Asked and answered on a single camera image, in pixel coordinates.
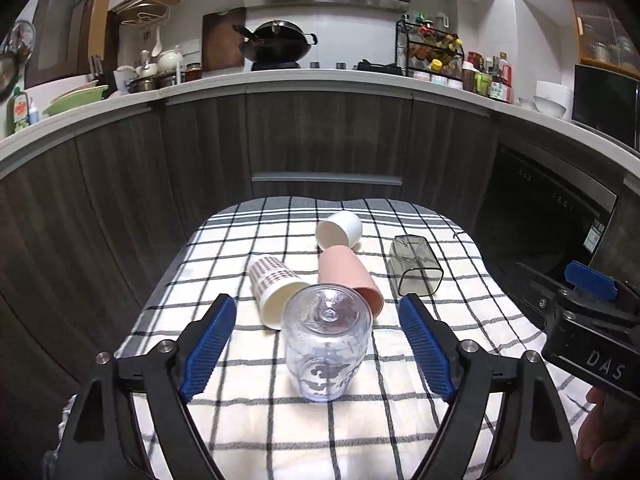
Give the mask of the right hand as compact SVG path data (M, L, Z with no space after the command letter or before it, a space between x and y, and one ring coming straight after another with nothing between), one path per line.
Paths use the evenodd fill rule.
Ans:
M596 387L586 395L592 410L578 431L581 479L639 478L639 408Z

